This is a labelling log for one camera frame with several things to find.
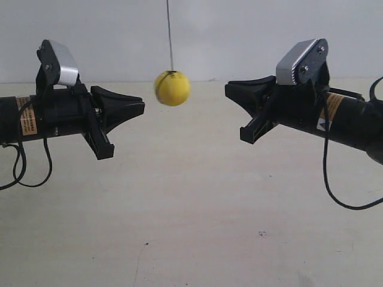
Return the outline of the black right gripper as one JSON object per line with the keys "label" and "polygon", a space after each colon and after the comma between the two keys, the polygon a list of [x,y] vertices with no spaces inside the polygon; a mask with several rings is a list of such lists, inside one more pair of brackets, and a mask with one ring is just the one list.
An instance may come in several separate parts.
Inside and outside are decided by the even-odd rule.
{"label": "black right gripper", "polygon": [[225,84],[225,96],[253,117],[240,128],[240,140],[254,144],[279,124],[324,136],[317,129],[317,121],[329,87],[312,82],[298,86],[275,85],[273,75],[256,80],[231,80]]}

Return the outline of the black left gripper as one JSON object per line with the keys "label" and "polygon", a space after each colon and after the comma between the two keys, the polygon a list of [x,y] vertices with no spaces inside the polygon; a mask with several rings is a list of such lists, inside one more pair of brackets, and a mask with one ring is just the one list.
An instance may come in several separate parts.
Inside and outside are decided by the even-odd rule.
{"label": "black left gripper", "polygon": [[[143,115],[145,102],[141,97],[114,93],[100,86],[91,86],[90,93],[84,84],[76,84],[41,96],[35,104],[39,134],[47,138],[81,134],[98,160],[108,159],[114,155],[114,145],[106,133]],[[101,110],[101,124],[92,98]]]}

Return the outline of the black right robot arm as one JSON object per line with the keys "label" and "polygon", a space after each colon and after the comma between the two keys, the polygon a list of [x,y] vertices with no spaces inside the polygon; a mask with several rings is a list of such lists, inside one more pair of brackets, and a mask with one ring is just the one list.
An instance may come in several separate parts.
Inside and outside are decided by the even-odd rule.
{"label": "black right robot arm", "polygon": [[313,81],[282,86],[275,76],[229,81],[224,91],[252,118],[240,129],[242,141],[254,144],[281,124],[359,149],[382,163],[382,106],[377,102]]}

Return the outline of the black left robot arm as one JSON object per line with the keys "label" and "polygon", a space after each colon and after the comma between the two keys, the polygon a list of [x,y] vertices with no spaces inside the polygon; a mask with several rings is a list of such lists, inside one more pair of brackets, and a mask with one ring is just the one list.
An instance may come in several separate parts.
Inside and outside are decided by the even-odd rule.
{"label": "black left robot arm", "polygon": [[1,143],[82,135],[98,160],[112,158],[107,134],[144,113],[142,98],[100,86],[48,89],[30,96],[1,98]]}

